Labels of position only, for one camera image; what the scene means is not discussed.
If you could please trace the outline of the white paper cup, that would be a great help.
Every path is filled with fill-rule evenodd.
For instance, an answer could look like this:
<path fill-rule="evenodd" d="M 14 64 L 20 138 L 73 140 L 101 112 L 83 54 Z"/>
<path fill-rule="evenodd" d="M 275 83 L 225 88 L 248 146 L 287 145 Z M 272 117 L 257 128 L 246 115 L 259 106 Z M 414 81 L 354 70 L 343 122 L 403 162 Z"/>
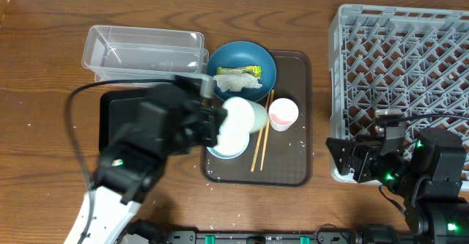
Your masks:
<path fill-rule="evenodd" d="M 241 97 L 231 97 L 222 108 L 227 116 L 221 125 L 223 132 L 255 133 L 267 125 L 267 110 L 264 106 Z"/>

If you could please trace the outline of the light blue rice bowl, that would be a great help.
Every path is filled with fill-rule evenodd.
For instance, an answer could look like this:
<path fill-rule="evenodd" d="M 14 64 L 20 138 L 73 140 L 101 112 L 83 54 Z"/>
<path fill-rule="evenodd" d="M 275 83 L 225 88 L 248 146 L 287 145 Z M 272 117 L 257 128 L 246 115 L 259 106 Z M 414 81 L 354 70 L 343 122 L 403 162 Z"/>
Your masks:
<path fill-rule="evenodd" d="M 249 132 L 222 127 L 217 135 L 217 144 L 214 147 L 208 147 L 207 151 L 222 160 L 236 158 L 246 150 L 249 140 Z"/>

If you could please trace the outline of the white napkin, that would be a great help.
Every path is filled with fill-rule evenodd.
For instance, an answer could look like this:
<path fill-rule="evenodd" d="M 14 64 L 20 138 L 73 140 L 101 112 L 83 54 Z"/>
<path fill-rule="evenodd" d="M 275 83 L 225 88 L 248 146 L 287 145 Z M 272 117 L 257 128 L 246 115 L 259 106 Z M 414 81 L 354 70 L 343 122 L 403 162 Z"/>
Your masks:
<path fill-rule="evenodd" d="M 259 89 L 262 87 L 258 79 L 248 73 L 215 75 L 214 79 L 222 92 L 240 92 L 244 88 Z"/>

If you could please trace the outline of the green snack wrapper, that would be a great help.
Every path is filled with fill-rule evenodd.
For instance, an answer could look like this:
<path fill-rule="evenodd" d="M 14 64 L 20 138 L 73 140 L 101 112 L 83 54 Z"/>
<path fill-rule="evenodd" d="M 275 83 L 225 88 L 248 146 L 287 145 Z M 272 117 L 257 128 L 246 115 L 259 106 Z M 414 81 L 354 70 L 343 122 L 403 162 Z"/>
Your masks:
<path fill-rule="evenodd" d="M 244 67 L 218 67 L 216 70 L 217 75 L 228 75 L 228 74 L 250 74 L 255 78 L 262 77 L 262 67 L 259 65 L 249 65 Z"/>

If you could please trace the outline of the dark blue plate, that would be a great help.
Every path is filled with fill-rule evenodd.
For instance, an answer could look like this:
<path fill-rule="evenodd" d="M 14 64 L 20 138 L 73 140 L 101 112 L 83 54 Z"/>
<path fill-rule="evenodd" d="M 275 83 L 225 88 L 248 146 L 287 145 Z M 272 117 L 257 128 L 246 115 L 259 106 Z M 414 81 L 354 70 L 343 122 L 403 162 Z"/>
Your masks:
<path fill-rule="evenodd" d="M 257 102 L 265 98 L 276 83 L 277 67 L 273 57 L 261 45 L 248 41 L 235 41 L 221 46 L 209 58 L 206 74 L 216 75 L 218 67 L 238 68 L 249 65 L 259 65 L 262 68 L 262 76 L 259 79 L 261 88 L 243 88 L 240 92 L 222 92 L 219 87 L 215 86 L 213 94 L 220 100 L 242 97 Z"/>

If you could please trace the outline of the pink stained paper cup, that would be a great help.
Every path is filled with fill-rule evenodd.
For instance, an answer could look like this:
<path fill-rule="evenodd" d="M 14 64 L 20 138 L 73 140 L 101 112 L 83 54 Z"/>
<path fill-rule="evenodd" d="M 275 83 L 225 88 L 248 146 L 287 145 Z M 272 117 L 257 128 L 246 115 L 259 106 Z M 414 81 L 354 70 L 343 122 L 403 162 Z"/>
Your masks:
<path fill-rule="evenodd" d="M 279 98 L 272 102 L 268 110 L 270 126 L 279 132 L 287 130 L 299 116 L 295 102 L 287 98 Z"/>

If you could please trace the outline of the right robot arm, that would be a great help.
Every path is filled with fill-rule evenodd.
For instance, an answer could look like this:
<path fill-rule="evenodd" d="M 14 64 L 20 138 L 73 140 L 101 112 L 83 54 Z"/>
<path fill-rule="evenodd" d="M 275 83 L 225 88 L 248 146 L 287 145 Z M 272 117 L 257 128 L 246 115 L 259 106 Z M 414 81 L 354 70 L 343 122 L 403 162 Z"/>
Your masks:
<path fill-rule="evenodd" d="M 424 128 L 412 158 L 405 160 L 405 128 L 384 127 L 379 136 L 354 140 L 328 138 L 326 145 L 338 171 L 357 183 L 380 182 L 404 204 L 414 243 L 467 243 L 468 201 L 460 197 L 466 157 L 462 139 L 447 130 Z"/>

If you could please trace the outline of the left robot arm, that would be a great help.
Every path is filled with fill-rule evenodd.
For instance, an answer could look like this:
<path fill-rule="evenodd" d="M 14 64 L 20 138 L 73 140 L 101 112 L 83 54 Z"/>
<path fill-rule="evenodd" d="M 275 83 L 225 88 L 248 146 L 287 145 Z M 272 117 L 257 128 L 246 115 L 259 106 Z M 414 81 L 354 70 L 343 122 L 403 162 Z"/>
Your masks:
<path fill-rule="evenodd" d="M 214 147 L 226 116 L 226 109 L 204 105 L 191 86 L 158 84 L 140 99 L 136 121 L 123 124 L 101 151 L 93 173 L 70 130 L 87 194 L 67 243 L 115 243 L 163 176 L 169 156 Z"/>

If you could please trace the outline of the grey dishwasher rack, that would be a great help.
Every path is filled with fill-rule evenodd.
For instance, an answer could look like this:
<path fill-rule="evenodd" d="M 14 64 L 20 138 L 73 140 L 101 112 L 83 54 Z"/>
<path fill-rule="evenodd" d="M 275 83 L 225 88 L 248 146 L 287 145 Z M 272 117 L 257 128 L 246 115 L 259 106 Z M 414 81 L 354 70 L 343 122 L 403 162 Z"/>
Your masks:
<path fill-rule="evenodd" d="M 414 142 L 405 158 L 426 127 L 468 140 L 466 11 L 344 4 L 328 34 L 330 137 L 370 135 L 377 109 L 398 108 Z"/>

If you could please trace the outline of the brown serving tray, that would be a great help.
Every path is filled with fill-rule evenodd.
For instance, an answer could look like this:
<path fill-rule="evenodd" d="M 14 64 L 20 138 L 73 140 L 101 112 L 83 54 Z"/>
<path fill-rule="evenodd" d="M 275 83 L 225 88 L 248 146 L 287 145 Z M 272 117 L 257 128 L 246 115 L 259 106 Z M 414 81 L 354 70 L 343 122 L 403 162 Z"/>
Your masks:
<path fill-rule="evenodd" d="M 311 62 L 297 51 L 271 50 L 277 66 L 274 98 L 287 98 L 299 108 L 297 120 L 284 132 L 270 129 L 267 148 L 259 149 L 255 171 L 251 171 L 257 133 L 250 136 L 245 151 L 232 159 L 220 159 L 202 150 L 201 173 L 211 182 L 246 185 L 300 187 L 312 176 Z"/>

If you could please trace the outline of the right wooden chopstick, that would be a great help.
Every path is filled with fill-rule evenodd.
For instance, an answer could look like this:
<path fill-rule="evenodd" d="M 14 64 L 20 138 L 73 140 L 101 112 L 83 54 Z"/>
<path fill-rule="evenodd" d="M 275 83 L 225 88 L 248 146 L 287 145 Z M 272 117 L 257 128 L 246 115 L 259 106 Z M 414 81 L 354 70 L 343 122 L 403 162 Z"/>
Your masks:
<path fill-rule="evenodd" d="M 265 154 L 267 150 L 267 141 L 268 141 L 268 135 L 269 135 L 269 129 L 270 129 L 270 117 L 269 117 L 268 109 L 273 102 L 274 94 L 275 94 L 275 90 L 272 89 L 269 94 L 269 99 L 267 102 L 267 124 L 265 127 L 265 136 L 264 136 L 264 141 L 263 141 L 260 171 L 263 171 L 263 168 L 264 168 Z"/>

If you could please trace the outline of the black rectangular bin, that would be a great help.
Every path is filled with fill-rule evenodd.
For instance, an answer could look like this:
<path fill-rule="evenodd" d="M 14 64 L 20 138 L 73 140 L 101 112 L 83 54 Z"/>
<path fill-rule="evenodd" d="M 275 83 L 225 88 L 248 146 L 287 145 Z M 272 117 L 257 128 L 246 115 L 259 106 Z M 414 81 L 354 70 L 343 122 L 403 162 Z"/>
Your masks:
<path fill-rule="evenodd" d="M 149 89 L 125 89 L 110 91 L 100 98 L 99 152 L 114 147 L 114 140 L 129 141 L 139 149 L 149 150 L 149 142 L 143 133 L 132 129 L 137 123 L 139 104 L 149 95 Z"/>

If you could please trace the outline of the clear plastic bin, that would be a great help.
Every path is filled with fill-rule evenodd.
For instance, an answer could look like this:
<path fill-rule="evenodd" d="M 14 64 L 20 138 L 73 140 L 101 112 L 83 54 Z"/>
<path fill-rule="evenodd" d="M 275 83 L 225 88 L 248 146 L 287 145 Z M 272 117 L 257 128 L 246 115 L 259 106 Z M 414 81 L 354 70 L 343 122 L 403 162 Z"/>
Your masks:
<path fill-rule="evenodd" d="M 95 25 L 81 63 L 98 82 L 198 75 L 205 72 L 208 59 L 199 32 Z"/>

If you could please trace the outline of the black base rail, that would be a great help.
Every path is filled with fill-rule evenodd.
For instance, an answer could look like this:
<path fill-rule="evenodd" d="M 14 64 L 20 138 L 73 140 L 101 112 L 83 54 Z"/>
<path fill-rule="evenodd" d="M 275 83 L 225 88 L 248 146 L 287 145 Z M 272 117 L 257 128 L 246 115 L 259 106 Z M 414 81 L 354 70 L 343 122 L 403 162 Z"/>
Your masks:
<path fill-rule="evenodd" d="M 166 243 L 173 244 L 335 244 L 351 243 L 338 232 L 320 232 L 312 234 L 274 234 L 274 233 L 220 233 L 220 232 L 192 232 L 173 231 L 168 233 Z"/>

